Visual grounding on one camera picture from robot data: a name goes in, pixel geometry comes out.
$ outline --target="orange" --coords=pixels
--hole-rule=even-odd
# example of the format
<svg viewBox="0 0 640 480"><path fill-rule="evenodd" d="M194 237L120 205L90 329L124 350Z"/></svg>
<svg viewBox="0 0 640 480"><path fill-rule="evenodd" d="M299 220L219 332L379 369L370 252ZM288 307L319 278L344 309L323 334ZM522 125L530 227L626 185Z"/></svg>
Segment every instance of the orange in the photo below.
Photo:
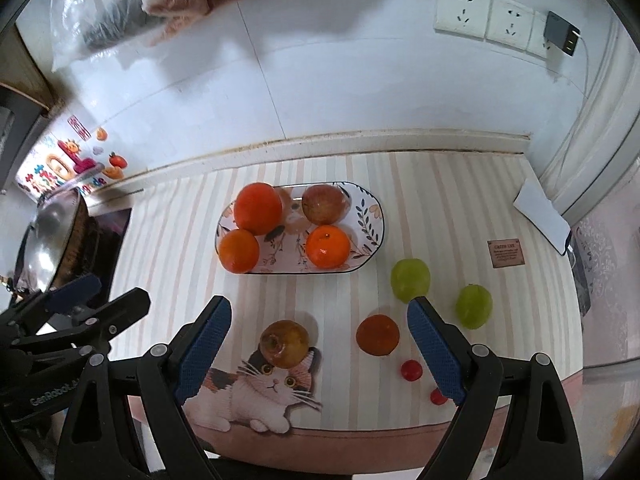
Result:
<svg viewBox="0 0 640 480"><path fill-rule="evenodd" d="M389 355L398 346L400 329L384 314L367 317L356 330L356 343L369 355Z"/></svg>
<svg viewBox="0 0 640 480"><path fill-rule="evenodd" d="M259 236L273 231L282 216L282 202L273 187L264 182L244 186L234 204L234 220L241 229Z"/></svg>
<svg viewBox="0 0 640 480"><path fill-rule="evenodd" d="M249 231L236 229L229 231L218 246L220 263L235 274L249 272L258 263L260 245Z"/></svg>
<svg viewBox="0 0 640 480"><path fill-rule="evenodd" d="M336 269L347 261L351 242L335 225L317 227L306 239L306 255L319 269Z"/></svg>

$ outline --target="oval plate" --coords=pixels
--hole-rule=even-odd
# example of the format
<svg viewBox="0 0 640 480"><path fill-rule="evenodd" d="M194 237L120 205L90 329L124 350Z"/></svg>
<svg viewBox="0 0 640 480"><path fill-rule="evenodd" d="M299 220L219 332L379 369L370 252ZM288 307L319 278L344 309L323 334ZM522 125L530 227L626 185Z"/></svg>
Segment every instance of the oval plate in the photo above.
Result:
<svg viewBox="0 0 640 480"><path fill-rule="evenodd" d="M335 225L351 239L349 259L337 269L318 269L306 257L305 243L316 228L302 212L302 194L315 184L276 187L282 199L282 222L273 231L258 236L260 259L248 274L335 274L351 272L363 266L380 248L385 237L385 221L378 199L352 182L321 182L339 187L351 200L345 217ZM216 228L216 252L221 238L234 229L232 202L222 213Z"/></svg>

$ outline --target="white cable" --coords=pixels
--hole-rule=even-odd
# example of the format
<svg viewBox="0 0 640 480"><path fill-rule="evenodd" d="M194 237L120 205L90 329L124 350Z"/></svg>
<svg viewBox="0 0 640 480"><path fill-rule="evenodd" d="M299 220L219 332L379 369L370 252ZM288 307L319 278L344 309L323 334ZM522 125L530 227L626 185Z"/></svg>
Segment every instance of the white cable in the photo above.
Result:
<svg viewBox="0 0 640 480"><path fill-rule="evenodd" d="M564 155L562 156L560 171L558 171L558 176L556 176L556 184L554 186L556 188L556 191L558 191L558 181L562 176L562 170L564 170L564 163L566 162L567 155L569 154L569 149L571 148L572 141L574 140L575 132L578 129L578 122L580 120L580 116L582 115L584 107L586 106L587 101L591 95L591 90L589 90L589 49L587 47L587 42L584 41L584 38L580 34L576 34L576 36L584 45L584 54L587 60L586 67L584 70L584 92L582 93L582 106L580 107L580 111L578 111L578 116L575 118L575 122L571 127L571 130L569 131L569 136L568 136L569 142L567 143L566 149L564 150Z"/></svg>

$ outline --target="black power adapter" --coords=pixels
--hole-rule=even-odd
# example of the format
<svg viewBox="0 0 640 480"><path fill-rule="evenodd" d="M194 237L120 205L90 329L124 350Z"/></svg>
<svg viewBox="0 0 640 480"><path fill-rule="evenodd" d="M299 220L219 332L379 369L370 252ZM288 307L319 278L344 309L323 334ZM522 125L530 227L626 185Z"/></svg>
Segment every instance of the black power adapter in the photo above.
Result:
<svg viewBox="0 0 640 480"><path fill-rule="evenodd" d="M553 43L565 54L572 56L580 38L580 29L549 11L546 16L545 39Z"/></svg>

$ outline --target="floral patterned plate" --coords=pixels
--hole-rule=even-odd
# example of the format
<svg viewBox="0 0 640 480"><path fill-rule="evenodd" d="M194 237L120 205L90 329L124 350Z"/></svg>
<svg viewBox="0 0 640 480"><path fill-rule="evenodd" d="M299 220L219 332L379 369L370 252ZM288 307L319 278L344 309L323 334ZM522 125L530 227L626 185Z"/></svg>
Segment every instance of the floral patterned plate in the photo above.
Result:
<svg viewBox="0 0 640 480"><path fill-rule="evenodd" d="M316 226L302 212L302 194L314 184L276 187L282 199L282 222L270 233L258 237L260 259L249 274L333 274L359 269L382 245L385 221L380 202L369 191L352 182L327 182L339 187L351 200L345 217L335 225L351 239L349 259L338 269L318 269L306 257L305 243ZM221 238L234 229L231 203L222 213L216 229L216 251Z"/></svg>

